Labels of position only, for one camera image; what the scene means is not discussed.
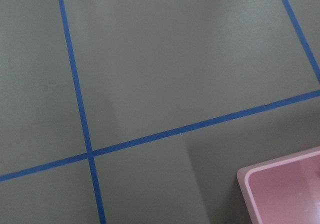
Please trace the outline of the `pink plastic bin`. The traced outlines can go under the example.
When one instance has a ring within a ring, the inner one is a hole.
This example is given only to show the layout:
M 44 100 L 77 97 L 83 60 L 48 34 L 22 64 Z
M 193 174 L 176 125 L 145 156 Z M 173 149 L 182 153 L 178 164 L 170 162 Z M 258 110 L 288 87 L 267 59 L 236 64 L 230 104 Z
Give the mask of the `pink plastic bin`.
M 238 170 L 253 224 L 320 222 L 320 148 L 314 147 Z

